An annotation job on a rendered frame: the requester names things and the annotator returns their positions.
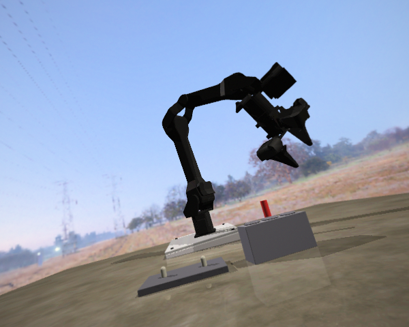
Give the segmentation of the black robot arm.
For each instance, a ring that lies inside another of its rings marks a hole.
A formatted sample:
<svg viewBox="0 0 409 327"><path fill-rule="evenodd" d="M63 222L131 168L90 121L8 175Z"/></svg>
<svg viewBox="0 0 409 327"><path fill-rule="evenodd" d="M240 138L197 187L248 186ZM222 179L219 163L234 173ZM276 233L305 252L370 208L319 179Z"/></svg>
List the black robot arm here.
<svg viewBox="0 0 409 327"><path fill-rule="evenodd" d="M235 103L235 112L238 113L243 108L253 120L256 120L272 105L262 92L269 99L279 99L296 82L290 72L276 62L260 80L237 72L215 86L181 95L168 109L162 120L162 127L175 144L187 180L187 204L183 214L186 218L192 218L196 231L194 238L216 232L209 213L213 210L215 192L211 181L202 178L188 140L188 124L194 108L222 100L242 100ZM177 115L184 108L185 114ZM280 106L278 108L280 113L271 116L276 130L282 134L285 129L304 126L310 118L309 108L310 105L303 98L297 99L288 109Z"/></svg>

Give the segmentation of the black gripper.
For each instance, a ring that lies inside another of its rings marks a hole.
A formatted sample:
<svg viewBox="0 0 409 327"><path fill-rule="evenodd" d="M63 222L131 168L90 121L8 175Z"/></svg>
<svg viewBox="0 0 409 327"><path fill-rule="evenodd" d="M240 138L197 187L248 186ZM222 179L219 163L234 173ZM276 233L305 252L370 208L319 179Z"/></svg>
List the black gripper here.
<svg viewBox="0 0 409 327"><path fill-rule="evenodd" d="M255 120L255 122L257 122L255 126L257 128L263 128L268 134L266 138L271 138L270 140L262 144L262 146L256 151L256 154L261 161L272 159L288 166L292 166L293 168L298 168L299 165L297 164L297 162L286 151L286 144L282 144L282 137L288 131L290 134L292 134L294 137L307 144L308 146L313 145L313 142L309 136L305 124L300 128L285 129L285 132L280 134L276 130L271 118L273 114L279 114L278 108L279 106L274 107L273 105L271 105L265 113L263 113L258 119Z"/></svg>

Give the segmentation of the red peg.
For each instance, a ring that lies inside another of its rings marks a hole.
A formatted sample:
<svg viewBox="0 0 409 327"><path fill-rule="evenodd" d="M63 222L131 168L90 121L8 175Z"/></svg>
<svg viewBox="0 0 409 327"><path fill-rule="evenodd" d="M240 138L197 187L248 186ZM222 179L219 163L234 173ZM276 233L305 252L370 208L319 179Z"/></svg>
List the red peg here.
<svg viewBox="0 0 409 327"><path fill-rule="evenodd" d="M262 207L262 211L264 213L264 217L270 217L271 212L269 210L267 200L260 201L260 204L261 204L261 207Z"/></svg>

